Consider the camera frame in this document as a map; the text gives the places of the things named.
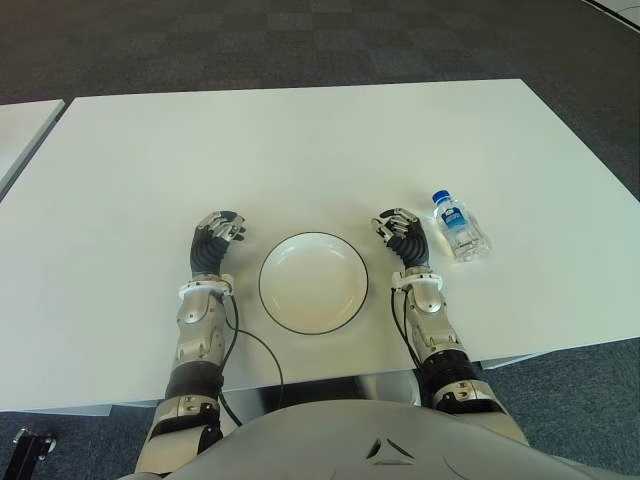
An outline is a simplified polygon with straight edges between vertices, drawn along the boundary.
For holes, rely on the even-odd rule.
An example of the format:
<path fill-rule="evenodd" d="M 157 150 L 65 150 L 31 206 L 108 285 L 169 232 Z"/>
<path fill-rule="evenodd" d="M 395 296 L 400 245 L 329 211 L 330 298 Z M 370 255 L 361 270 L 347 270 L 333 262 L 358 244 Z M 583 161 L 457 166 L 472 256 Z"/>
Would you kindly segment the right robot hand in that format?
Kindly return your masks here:
<path fill-rule="evenodd" d="M 371 226 L 406 269 L 429 266 L 428 240 L 415 214 L 404 208 L 388 209 L 372 218 Z"/>

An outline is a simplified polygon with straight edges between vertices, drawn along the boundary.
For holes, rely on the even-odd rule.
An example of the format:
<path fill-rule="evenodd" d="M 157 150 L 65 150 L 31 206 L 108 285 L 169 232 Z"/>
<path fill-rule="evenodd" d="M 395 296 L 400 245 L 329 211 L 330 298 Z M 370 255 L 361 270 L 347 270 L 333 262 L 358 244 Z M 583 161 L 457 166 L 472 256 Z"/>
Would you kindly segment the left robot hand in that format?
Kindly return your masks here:
<path fill-rule="evenodd" d="M 189 255 L 193 277 L 220 275 L 230 244 L 244 239 L 244 222 L 236 212 L 214 211 L 196 225 Z"/>

